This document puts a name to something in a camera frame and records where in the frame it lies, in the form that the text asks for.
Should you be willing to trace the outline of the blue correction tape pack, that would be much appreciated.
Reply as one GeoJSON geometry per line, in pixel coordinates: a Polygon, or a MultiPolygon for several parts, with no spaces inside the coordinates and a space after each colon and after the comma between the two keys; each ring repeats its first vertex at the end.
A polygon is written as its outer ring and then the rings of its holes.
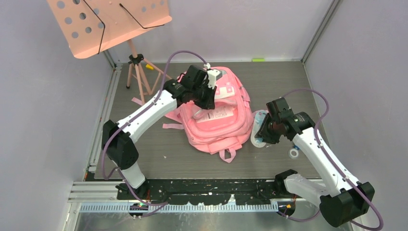
{"type": "Polygon", "coordinates": [[[263,142],[262,138],[256,138],[255,136],[261,129],[262,123],[267,113],[268,113],[267,110],[258,110],[253,113],[254,121],[253,121],[252,131],[250,135],[250,141],[252,145],[256,148],[263,148],[266,145],[266,143],[263,142]]]}

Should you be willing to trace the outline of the white packaged toothbrush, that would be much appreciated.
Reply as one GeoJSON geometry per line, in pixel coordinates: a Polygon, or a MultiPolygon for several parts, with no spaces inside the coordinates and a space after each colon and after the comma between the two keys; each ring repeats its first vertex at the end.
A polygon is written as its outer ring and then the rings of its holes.
{"type": "Polygon", "coordinates": [[[236,109],[232,106],[221,106],[214,110],[200,110],[193,119],[196,123],[229,123],[237,118],[236,109]]]}

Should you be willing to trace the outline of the clear tape roll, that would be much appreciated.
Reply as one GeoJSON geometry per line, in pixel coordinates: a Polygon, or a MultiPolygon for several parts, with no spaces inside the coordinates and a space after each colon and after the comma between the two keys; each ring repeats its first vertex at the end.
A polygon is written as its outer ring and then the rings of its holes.
{"type": "Polygon", "coordinates": [[[299,151],[295,148],[292,148],[288,151],[288,155],[291,159],[297,159],[299,157],[299,151]]]}

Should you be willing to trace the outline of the pink student backpack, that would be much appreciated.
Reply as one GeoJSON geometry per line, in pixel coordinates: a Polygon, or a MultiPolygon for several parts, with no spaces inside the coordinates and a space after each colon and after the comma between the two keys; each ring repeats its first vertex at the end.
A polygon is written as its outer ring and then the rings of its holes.
{"type": "Polygon", "coordinates": [[[254,115],[250,108],[250,96],[239,78],[226,67],[216,67],[222,76],[216,81],[215,109],[232,106],[237,118],[229,123],[196,123],[193,116],[201,109],[194,103],[184,103],[164,117],[173,120],[164,128],[184,130],[190,145],[201,152],[218,154],[230,163],[238,149],[250,138],[254,115]]]}

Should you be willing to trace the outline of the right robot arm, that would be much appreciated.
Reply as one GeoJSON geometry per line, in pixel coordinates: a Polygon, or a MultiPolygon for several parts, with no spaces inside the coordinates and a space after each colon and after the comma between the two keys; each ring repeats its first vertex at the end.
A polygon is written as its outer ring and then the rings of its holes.
{"type": "Polygon", "coordinates": [[[263,142],[279,143],[282,136],[292,141],[308,158],[324,182],[319,185],[293,169],[275,176],[274,189],[280,197],[298,195],[319,208],[333,227],[366,214],[374,187],[351,174],[327,146],[315,122],[305,112],[294,113],[285,98],[268,102],[267,113],[255,134],[263,142]]]}

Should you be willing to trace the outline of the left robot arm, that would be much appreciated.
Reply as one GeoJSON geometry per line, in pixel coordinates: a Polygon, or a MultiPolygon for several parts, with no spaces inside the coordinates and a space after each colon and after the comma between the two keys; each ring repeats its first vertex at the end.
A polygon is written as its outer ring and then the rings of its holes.
{"type": "Polygon", "coordinates": [[[167,80],[162,90],[131,115],[118,122],[108,120],[103,125],[102,152],[118,167],[136,199],[147,195],[145,176],[137,163],[136,142],[152,125],[184,103],[194,103],[201,109],[215,108],[216,81],[222,73],[191,65],[179,79],[167,80]]]}

